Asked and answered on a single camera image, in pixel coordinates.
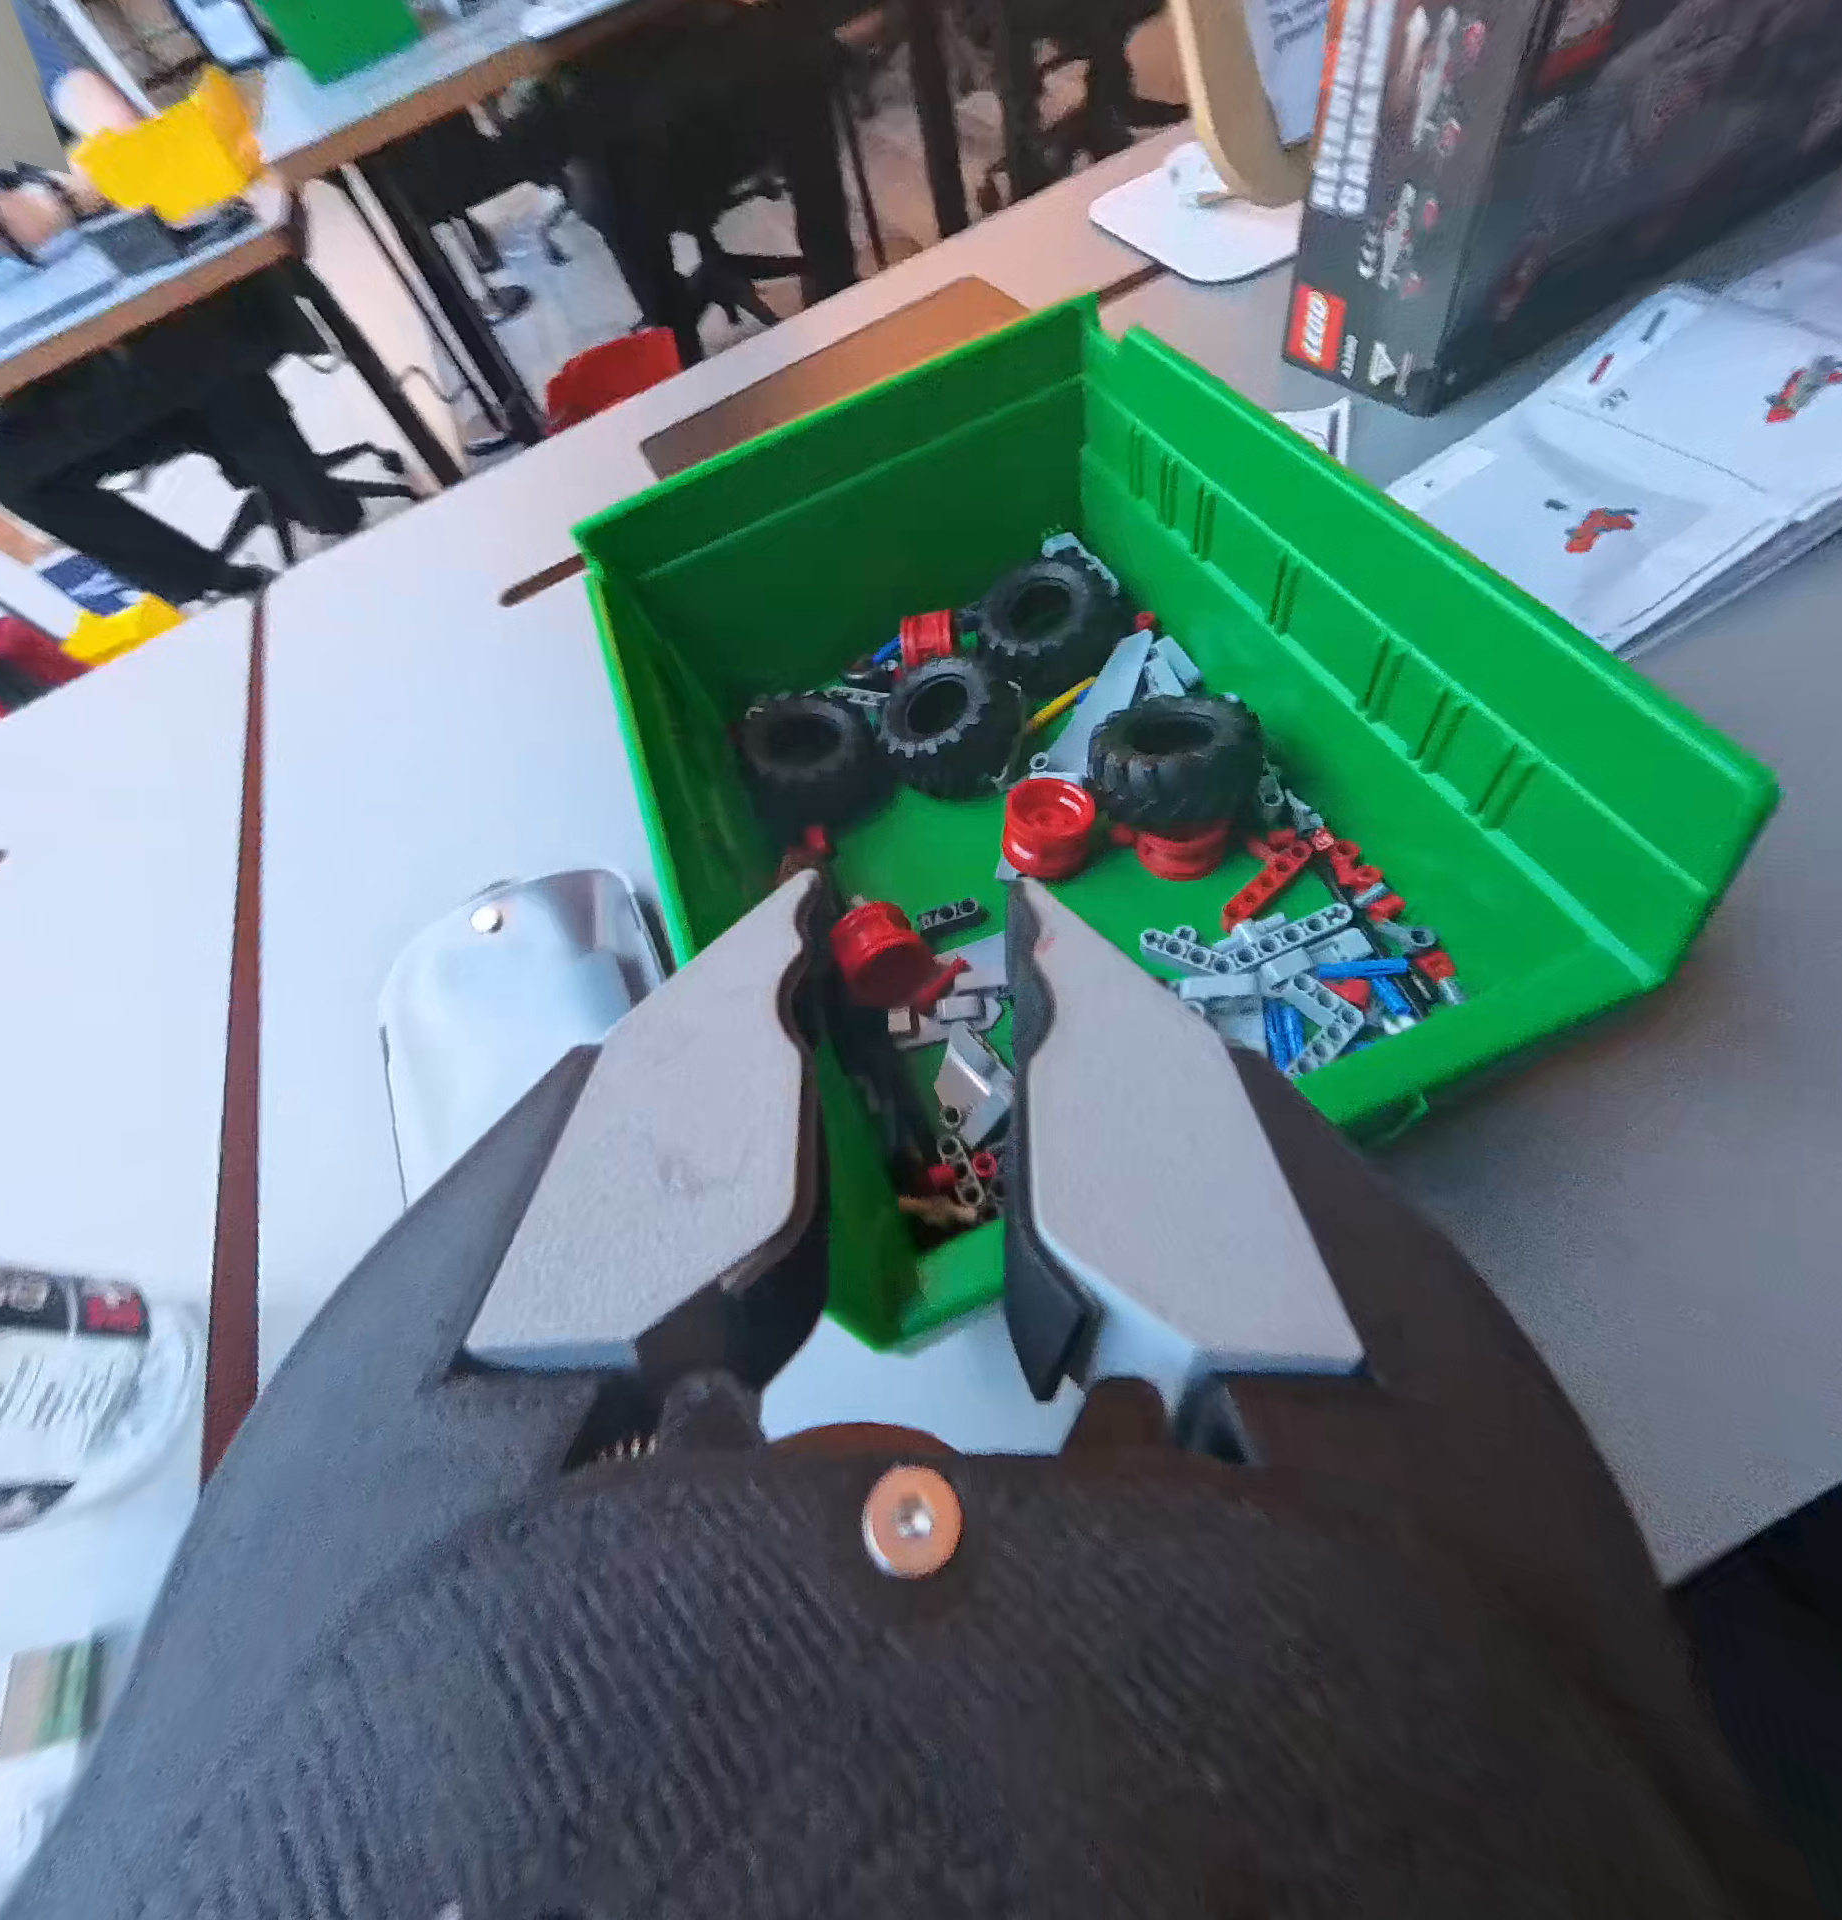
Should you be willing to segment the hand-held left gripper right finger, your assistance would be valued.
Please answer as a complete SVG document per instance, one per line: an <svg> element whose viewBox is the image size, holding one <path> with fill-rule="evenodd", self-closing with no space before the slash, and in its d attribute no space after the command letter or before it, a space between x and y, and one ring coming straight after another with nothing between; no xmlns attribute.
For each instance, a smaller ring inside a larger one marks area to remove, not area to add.
<svg viewBox="0 0 1842 1920"><path fill-rule="evenodd" d="M1368 1385L1356 1330L1217 1033L1041 880L1004 922L1004 1330L1062 1448L1174 1445L1235 1387Z"/></svg>

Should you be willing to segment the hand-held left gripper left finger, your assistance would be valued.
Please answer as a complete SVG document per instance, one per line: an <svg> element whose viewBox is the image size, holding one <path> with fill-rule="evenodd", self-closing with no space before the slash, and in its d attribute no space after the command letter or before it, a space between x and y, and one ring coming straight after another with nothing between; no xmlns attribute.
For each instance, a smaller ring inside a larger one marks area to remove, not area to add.
<svg viewBox="0 0 1842 1920"><path fill-rule="evenodd" d="M799 873L631 1011L528 1199L466 1339L508 1372L766 1389L829 1293L816 1044L823 885Z"/></svg>

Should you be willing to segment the pile of lego pieces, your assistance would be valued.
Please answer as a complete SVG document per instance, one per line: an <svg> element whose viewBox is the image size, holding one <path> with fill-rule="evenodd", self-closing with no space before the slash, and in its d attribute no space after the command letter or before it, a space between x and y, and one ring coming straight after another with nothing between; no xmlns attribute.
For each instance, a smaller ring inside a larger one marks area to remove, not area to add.
<svg viewBox="0 0 1842 1920"><path fill-rule="evenodd" d="M1003 1157L1014 1111L1014 1064L1011 988L1004 932L999 922L1001 896L1022 880L999 878L1008 790L1019 780L1044 774L1088 787L1084 774L1094 728L1143 699L1200 695L1243 703L1237 693L1219 693L1208 684L1189 652L1161 628L1159 617L1137 606L1110 565L1076 533L1049 536L1040 556L1025 563L1057 556L1098 563L1123 592L1134 631L1098 676L1046 701L1026 695L1026 736L996 793L971 802L933 800L892 780L882 756L887 797L874 812L848 825L848 830L868 825L878 811L895 802L908 804L915 828L942 825L949 806L973 811L973 824L951 832L949 850L981 850L984 833L995 832L996 871L981 894L920 906L866 894L842 896L835 856L846 828L838 833L810 828L798 839L784 839L759 815L783 849L779 878L786 880L799 873L816 873L823 878L829 891L829 928L848 908L866 901L885 901L908 916L936 954L966 960L966 976L925 1015L852 1005L829 960L835 976L838 1056L878 1129L892 1164L894 1203L904 1231L922 1250L934 1250L996 1222L1004 1203ZM974 608L987 589L971 604L951 606L957 608L962 623L955 659L977 659ZM903 680L895 638L898 635L825 684L768 699L810 693L848 699L868 710L878 737L882 712ZM743 713L768 699L750 703ZM1157 974L1161 985L1202 1018L1230 1052L1254 1052L1276 1074L1300 1078L1375 1040L1410 1031L1439 1007L1457 1005L1463 993L1439 934L1410 923L1401 896L1381 871L1369 864L1351 840L1343 840L1314 804L1288 788L1268 755L1268 739L1267 756L1268 771L1259 787L1261 819L1256 825L1230 828L1223 859L1240 856L1251 864L1251 873L1238 891L1221 903L1208 930L1196 923L1137 923L1134 956ZM1101 856L1128 853L1135 878L1161 880L1137 864L1132 849L1134 830L1117 825L1094 793L1093 797L1100 806L1098 847L1078 877ZM1212 880L1221 871L1223 864L1215 874L1192 884Z"/></svg>

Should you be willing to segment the green plastic bin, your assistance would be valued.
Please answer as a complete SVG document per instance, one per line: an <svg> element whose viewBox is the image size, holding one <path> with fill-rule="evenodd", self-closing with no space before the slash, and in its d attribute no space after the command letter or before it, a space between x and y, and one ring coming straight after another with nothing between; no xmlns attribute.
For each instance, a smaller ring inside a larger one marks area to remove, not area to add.
<svg viewBox="0 0 1842 1920"><path fill-rule="evenodd" d="M1308 1086L1361 1140L1661 988L1774 774L1143 329L1049 307L575 526L678 962L773 885L738 724L1074 533L1450 954Z"/></svg>

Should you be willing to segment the black lego tyre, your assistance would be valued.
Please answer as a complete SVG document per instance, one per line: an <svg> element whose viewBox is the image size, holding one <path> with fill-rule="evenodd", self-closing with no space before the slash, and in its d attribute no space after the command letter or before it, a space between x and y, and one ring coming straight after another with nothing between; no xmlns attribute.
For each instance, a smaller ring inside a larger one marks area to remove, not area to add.
<svg viewBox="0 0 1842 1920"><path fill-rule="evenodd" d="M1256 825L1267 771L1267 737L1251 708L1157 695L1094 728L1084 779L1117 825L1182 839Z"/></svg>
<svg viewBox="0 0 1842 1920"><path fill-rule="evenodd" d="M934 661L908 670L880 718L892 780L941 802L996 793L1026 736L1019 684L985 659Z"/></svg>
<svg viewBox="0 0 1842 1920"><path fill-rule="evenodd" d="M1068 556L1010 571L974 608L974 652L1025 695L1052 699L1101 670L1134 631L1123 592Z"/></svg>
<svg viewBox="0 0 1842 1920"><path fill-rule="evenodd" d="M848 699L768 699L743 713L734 744L759 815L784 839L810 828L838 833L887 797L876 727Z"/></svg>

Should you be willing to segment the lego instruction booklet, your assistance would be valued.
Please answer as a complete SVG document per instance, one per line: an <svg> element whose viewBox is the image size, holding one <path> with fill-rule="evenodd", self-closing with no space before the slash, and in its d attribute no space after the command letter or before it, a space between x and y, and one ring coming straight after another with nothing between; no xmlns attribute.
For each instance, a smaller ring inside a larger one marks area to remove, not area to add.
<svg viewBox="0 0 1842 1920"><path fill-rule="evenodd" d="M1842 231L1655 294L1391 498L1608 653L1737 599L1842 532Z"/></svg>

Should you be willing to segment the black lego set box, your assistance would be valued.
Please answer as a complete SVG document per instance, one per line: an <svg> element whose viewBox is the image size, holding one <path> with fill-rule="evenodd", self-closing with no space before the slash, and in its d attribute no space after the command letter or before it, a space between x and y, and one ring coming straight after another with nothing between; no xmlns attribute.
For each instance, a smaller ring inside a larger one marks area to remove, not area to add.
<svg viewBox="0 0 1842 1920"><path fill-rule="evenodd" d="M1842 165L1842 2L1341 2L1283 360L1417 419Z"/></svg>

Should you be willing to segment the metal scoop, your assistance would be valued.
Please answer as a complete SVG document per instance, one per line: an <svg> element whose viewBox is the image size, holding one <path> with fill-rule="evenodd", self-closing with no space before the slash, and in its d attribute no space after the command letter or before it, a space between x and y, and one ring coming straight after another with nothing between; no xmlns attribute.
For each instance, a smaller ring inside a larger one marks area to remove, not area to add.
<svg viewBox="0 0 1842 1920"><path fill-rule="evenodd" d="M666 948L610 869L506 878L418 932L378 1003L404 1205L666 976Z"/></svg>

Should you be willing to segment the printed plastic bag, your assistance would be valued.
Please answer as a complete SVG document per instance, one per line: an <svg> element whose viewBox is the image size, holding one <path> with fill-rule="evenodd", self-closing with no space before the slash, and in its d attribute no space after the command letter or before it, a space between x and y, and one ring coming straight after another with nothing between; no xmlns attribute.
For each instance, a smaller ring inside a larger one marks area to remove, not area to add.
<svg viewBox="0 0 1842 1920"><path fill-rule="evenodd" d="M193 1306L0 1263L0 1539L152 1477L197 1417L206 1364Z"/></svg>

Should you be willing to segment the yellow plastic bin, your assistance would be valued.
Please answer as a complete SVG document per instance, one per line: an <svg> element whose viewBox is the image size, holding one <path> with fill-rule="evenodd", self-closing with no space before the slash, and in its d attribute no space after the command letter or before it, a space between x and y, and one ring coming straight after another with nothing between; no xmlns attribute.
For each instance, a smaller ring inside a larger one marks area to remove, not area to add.
<svg viewBox="0 0 1842 1920"><path fill-rule="evenodd" d="M183 625L185 610L160 595L141 595L113 613L81 608L61 652L81 668L94 668L123 661L147 648L157 636Z"/></svg>
<svg viewBox="0 0 1842 1920"><path fill-rule="evenodd" d="M266 175L242 91L216 64L161 111L137 109L103 75L76 68L57 85L53 109L71 137L73 171L120 211L180 227L242 199Z"/></svg>

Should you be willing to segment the red plastic object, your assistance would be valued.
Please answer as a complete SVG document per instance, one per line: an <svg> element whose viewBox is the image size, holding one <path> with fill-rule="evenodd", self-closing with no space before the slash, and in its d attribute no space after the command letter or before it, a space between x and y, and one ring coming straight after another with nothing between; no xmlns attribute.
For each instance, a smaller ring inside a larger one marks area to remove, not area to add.
<svg viewBox="0 0 1842 1920"><path fill-rule="evenodd" d="M545 388L545 422L563 436L684 371L666 326L645 326L573 356Z"/></svg>

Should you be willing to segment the black office chair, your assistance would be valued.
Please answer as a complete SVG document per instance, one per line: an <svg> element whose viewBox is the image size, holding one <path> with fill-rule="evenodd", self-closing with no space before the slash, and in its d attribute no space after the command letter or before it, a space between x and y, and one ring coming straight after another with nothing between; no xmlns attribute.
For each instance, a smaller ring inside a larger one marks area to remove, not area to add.
<svg viewBox="0 0 1842 1920"><path fill-rule="evenodd" d="M252 593L263 573L116 493L118 474L202 457L260 498L277 529L335 540L365 527L368 499L417 499L404 478L335 472L360 454L404 469L396 453L357 443L321 454L299 424L274 369L317 349L320 322L333 323L335 345L362 344L306 264L272 269L6 395L0 511L185 608Z"/></svg>

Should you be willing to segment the wooden poster stand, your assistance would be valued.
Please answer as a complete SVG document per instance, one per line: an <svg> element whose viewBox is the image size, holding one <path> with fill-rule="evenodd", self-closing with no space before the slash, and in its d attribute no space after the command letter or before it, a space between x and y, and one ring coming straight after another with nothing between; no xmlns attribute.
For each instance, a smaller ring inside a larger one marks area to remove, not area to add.
<svg viewBox="0 0 1842 1920"><path fill-rule="evenodd" d="M1303 201L1309 145L1283 142L1249 7L1172 2L1170 13L1194 134L1223 189L1265 208Z"/></svg>

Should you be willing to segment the printed instruction poster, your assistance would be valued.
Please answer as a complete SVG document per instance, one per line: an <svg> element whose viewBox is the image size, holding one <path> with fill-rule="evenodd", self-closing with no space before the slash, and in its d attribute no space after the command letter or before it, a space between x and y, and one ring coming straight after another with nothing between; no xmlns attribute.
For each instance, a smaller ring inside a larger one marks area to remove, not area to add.
<svg viewBox="0 0 1842 1920"><path fill-rule="evenodd" d="M1314 136L1331 8L1331 2L1254 5L1256 55L1283 149Z"/></svg>

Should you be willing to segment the small green background bin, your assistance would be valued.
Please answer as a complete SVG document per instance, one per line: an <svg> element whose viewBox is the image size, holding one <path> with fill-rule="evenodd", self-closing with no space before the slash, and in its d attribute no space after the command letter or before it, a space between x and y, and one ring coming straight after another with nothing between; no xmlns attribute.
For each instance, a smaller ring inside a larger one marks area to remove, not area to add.
<svg viewBox="0 0 1842 1920"><path fill-rule="evenodd" d="M316 83L335 83L418 45L424 28L408 2L253 2L285 53Z"/></svg>

